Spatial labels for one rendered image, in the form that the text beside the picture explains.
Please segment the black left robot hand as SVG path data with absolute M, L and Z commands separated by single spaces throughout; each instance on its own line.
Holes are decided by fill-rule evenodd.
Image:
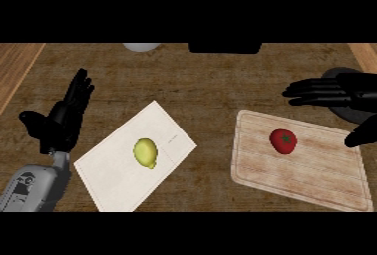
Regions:
M 24 111 L 19 120 L 28 136 L 40 141 L 40 153 L 70 152 L 76 147 L 83 115 L 95 85 L 87 70 L 80 69 L 70 83 L 65 97 L 56 102 L 49 114 Z

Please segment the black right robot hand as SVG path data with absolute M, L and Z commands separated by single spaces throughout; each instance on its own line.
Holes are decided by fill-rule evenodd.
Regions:
M 345 145 L 377 142 L 377 74 L 340 73 L 334 78 L 309 78 L 293 82 L 281 93 L 293 106 L 349 107 L 371 117 L 348 135 Z

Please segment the dark grey pan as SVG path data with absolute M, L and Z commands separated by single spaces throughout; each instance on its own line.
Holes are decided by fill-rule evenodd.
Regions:
M 340 73 L 358 73 L 358 70 L 346 67 L 336 67 L 325 71 L 322 77 L 334 78 Z M 337 114 L 340 118 L 355 124 L 362 124 L 364 121 L 373 116 L 371 112 L 354 110 L 349 107 L 330 107 L 330 110 Z

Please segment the red tomato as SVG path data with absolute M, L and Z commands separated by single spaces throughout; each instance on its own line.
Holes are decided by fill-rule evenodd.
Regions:
M 280 154 L 291 154 L 297 146 L 297 137 L 287 129 L 277 129 L 269 136 L 269 142 Z

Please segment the pale wooden cutting board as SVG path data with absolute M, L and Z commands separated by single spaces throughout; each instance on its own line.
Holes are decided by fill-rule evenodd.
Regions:
M 297 137 L 288 155 L 269 136 L 287 129 Z M 340 211 L 371 212 L 373 199 L 361 150 L 345 146 L 346 130 L 243 110 L 235 121 L 232 180 L 253 188 Z

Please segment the white placemat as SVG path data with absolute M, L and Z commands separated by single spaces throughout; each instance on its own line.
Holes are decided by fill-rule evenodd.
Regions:
M 135 158 L 138 141 L 157 146 L 157 165 L 142 166 Z M 152 101 L 74 162 L 101 212 L 133 212 L 172 174 L 195 143 L 157 101 Z

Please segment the yellow-green lemon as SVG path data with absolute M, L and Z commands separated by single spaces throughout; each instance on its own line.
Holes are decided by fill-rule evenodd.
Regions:
M 141 138 L 133 148 L 135 159 L 142 167 L 152 169 L 157 165 L 158 150 L 148 138 Z

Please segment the black appliance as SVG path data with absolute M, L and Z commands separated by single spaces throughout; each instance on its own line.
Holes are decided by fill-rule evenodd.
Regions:
M 256 54 L 260 50 L 260 43 L 252 44 L 203 44 L 189 43 L 188 48 L 194 53 L 215 53 L 215 54 Z

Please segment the pale grey round object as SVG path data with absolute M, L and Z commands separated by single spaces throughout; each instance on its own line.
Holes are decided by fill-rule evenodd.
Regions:
M 124 47 L 133 52 L 147 52 L 158 45 L 160 43 L 124 43 Z

